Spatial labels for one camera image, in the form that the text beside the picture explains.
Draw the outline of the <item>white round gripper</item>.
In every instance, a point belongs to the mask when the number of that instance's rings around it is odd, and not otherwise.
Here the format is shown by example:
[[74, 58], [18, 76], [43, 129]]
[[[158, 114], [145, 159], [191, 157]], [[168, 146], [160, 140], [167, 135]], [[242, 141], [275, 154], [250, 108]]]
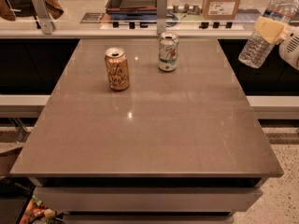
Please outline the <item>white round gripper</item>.
[[254, 30], [269, 44], [279, 44], [279, 56], [291, 67], [299, 70], [299, 27], [260, 16]]

